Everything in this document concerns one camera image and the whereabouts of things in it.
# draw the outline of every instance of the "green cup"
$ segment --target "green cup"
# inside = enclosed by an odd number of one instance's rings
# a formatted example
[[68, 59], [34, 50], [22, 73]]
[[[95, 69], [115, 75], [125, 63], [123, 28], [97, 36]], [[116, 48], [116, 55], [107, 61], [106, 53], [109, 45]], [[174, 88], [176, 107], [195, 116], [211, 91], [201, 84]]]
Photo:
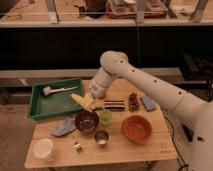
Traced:
[[102, 125], [108, 125], [112, 120], [112, 113], [110, 110], [100, 110], [99, 113], [99, 121]]

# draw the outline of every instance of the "white cup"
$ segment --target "white cup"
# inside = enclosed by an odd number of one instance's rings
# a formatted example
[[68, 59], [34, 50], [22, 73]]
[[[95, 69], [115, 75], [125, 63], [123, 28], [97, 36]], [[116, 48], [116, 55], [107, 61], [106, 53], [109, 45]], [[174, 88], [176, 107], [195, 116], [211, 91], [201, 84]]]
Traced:
[[33, 154], [38, 159], [50, 161], [53, 159], [54, 153], [54, 143], [51, 139], [40, 139], [33, 146]]

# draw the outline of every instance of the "shelf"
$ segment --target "shelf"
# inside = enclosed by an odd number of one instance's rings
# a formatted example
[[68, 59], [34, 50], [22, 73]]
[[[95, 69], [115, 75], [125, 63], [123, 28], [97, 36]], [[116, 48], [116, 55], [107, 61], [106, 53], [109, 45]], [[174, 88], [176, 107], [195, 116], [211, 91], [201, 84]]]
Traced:
[[[49, 17], [50, 8], [45, 2], [54, 2], [58, 22], [51, 22]], [[204, 10], [202, 20], [193, 22], [190, 16], [183, 15], [183, 9], [194, 9], [198, 4], [198, 0], [171, 0], [170, 11], [177, 16], [172, 18], [167, 15], [165, 18], [145, 18], [139, 25], [193, 25], [193, 24], [213, 24], [213, 0], [209, 0]], [[103, 15], [98, 19], [88, 16], [79, 15], [79, 9], [75, 6], [85, 6], [84, 0], [35, 0], [34, 4], [29, 4], [28, 0], [20, 0], [0, 19], [0, 27], [22, 27], [22, 26], [38, 26], [38, 27], [112, 27], [112, 26], [135, 26], [134, 19], [112, 19], [108, 15]]]

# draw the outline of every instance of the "purple bowl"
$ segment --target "purple bowl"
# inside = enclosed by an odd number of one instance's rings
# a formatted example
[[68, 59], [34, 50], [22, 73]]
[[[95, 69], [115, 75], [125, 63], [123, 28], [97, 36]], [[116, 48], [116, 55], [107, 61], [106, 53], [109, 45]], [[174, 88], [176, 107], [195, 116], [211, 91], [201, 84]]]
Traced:
[[99, 123], [99, 118], [96, 113], [83, 111], [75, 117], [76, 128], [85, 134], [92, 133], [96, 130]]

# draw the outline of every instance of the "terracotta bowl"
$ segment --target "terracotta bowl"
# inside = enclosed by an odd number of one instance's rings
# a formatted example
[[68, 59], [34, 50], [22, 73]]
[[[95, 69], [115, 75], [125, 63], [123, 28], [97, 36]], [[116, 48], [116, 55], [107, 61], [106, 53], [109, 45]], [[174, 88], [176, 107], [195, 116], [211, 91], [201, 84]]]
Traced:
[[143, 144], [152, 134], [150, 122], [140, 115], [126, 118], [123, 121], [122, 130], [129, 140], [137, 144]]
[[76, 128], [85, 134], [92, 133], [96, 130], [99, 123], [99, 118], [96, 113], [83, 111], [75, 117]]

